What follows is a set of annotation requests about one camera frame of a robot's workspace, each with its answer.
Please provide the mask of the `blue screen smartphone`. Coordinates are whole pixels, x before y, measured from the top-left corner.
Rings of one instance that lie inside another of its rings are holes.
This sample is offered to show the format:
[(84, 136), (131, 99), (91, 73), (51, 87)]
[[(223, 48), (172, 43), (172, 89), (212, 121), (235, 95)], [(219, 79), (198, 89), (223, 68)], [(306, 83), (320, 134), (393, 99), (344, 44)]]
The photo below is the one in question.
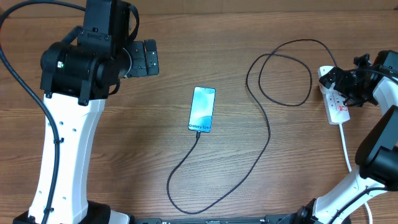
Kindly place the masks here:
[(188, 121), (190, 131), (209, 133), (211, 131), (216, 90), (196, 86), (193, 90), (192, 105)]

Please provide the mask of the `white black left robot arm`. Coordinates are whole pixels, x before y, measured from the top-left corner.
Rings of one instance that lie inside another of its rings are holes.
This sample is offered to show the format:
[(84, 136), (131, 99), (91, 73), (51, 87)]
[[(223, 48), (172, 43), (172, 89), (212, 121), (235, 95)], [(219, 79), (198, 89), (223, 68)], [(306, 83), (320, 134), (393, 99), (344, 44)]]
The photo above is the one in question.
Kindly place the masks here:
[(133, 223), (134, 217), (87, 199), (95, 130), (123, 78), (159, 73), (153, 39), (138, 41), (139, 13), (125, 1), (88, 1), (81, 26), (41, 56), (39, 100), (45, 140), (39, 182), (15, 223)]

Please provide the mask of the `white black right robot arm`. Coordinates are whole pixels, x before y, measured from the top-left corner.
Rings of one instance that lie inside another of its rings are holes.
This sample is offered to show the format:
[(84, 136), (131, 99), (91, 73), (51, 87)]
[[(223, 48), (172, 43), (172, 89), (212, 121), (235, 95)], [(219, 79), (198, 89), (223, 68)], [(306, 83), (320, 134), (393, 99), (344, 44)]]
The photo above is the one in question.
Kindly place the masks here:
[(355, 168), (326, 195), (279, 223), (349, 223), (368, 200), (397, 191), (397, 52), (382, 50), (373, 62), (365, 54), (353, 63), (352, 70), (320, 70), (322, 92), (337, 91), (353, 106), (378, 105), (382, 118), (358, 147)]

